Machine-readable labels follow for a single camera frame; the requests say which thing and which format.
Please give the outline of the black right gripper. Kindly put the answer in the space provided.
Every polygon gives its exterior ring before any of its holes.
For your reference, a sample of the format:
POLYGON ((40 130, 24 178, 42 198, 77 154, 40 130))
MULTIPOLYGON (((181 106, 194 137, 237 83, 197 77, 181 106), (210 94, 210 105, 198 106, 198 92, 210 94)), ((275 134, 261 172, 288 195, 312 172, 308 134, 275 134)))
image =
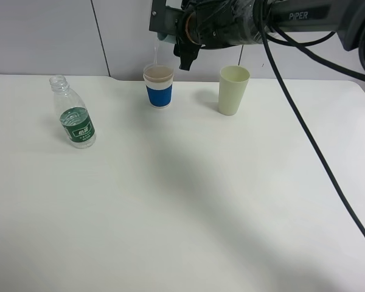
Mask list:
POLYGON ((180 58, 180 70, 189 71, 203 46, 198 26, 205 13, 199 9, 173 9, 175 17, 175 40, 173 54, 180 58))

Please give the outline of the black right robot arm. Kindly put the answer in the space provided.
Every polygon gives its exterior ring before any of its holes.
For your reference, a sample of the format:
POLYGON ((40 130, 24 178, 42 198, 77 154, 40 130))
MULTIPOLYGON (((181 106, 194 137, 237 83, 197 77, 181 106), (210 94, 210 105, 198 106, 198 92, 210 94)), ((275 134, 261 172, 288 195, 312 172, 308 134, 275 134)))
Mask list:
POLYGON ((200 49, 260 44, 283 32, 334 32, 344 50, 358 49, 365 70, 365 1, 183 1, 173 53, 188 71, 200 49))

